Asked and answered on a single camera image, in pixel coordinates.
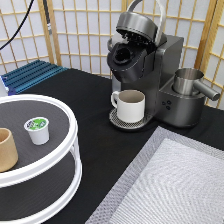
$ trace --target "cable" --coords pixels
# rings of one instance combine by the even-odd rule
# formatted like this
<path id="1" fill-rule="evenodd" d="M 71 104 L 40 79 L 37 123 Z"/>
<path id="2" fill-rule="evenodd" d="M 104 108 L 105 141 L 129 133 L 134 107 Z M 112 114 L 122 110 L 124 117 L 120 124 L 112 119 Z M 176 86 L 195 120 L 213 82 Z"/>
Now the cable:
<path id="1" fill-rule="evenodd" d="M 26 21 L 28 15 L 29 15 L 29 13 L 30 13 L 30 9 L 31 9 L 31 7 L 32 7 L 32 5 L 33 5 L 33 2 L 34 2 L 34 0 L 32 0 L 32 1 L 30 2 L 29 8 L 28 8 L 28 10 L 27 10 L 27 12 L 26 12 L 26 15 L 25 15 L 25 17 L 23 18 L 22 23 L 20 24 L 20 26 L 19 26 L 18 29 L 16 30 L 15 34 L 12 36 L 12 38 L 11 38 L 10 40 L 7 41 L 7 43 L 5 43 L 5 44 L 0 48 L 0 50 L 2 50 L 4 47 L 6 47 L 8 44 L 10 44 L 10 43 L 12 42 L 12 40 L 15 38 L 15 36 L 19 33 L 20 29 L 22 28 L 23 24 L 25 23 L 25 21 Z"/>

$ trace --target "frother spout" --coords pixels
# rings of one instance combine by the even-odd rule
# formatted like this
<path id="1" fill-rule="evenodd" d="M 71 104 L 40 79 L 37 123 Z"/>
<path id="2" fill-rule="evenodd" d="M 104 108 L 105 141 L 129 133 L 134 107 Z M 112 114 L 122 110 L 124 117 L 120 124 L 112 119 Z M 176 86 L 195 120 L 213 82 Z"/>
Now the frother spout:
<path id="1" fill-rule="evenodd" d="M 220 93 L 216 92 L 214 89 L 205 85 L 200 80 L 194 81 L 194 88 L 199 90 L 201 93 L 203 93 L 205 96 L 207 96 L 212 101 L 216 101 L 220 98 Z"/>

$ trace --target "coffee pod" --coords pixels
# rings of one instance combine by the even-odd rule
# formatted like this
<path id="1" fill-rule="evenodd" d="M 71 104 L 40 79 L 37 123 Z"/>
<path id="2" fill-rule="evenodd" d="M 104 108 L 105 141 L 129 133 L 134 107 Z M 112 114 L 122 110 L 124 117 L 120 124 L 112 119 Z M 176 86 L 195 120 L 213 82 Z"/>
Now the coffee pod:
<path id="1" fill-rule="evenodd" d="M 11 169 L 18 161 L 18 153 L 12 132 L 0 128 L 0 172 Z"/>
<path id="2" fill-rule="evenodd" d="M 49 140 L 49 121 L 44 117 L 36 117 L 28 120 L 24 128 L 28 131 L 35 145 L 43 145 Z"/>

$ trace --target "black table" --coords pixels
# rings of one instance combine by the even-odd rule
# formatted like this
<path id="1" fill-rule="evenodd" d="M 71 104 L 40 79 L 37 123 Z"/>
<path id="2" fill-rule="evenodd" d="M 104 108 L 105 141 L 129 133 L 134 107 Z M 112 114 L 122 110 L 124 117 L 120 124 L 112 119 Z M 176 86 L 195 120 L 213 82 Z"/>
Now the black table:
<path id="1" fill-rule="evenodd" d="M 24 92 L 63 101 L 79 126 L 81 184 L 71 202 L 47 224 L 85 223 L 158 126 L 224 150 L 224 111 L 209 107 L 204 107 L 200 123 L 191 129 L 156 120 L 136 133 L 115 129 L 108 119 L 111 85 L 109 79 L 70 69 Z"/>

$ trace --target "beige cup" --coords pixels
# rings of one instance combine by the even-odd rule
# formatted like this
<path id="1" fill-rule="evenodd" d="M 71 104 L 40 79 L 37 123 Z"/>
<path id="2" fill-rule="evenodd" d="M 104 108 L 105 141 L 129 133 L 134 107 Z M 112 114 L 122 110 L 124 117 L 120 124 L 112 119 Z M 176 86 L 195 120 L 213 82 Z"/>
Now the beige cup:
<path id="1" fill-rule="evenodd" d="M 18 153 L 12 132 L 6 128 L 0 128 L 0 172 L 9 170 L 17 161 Z"/>

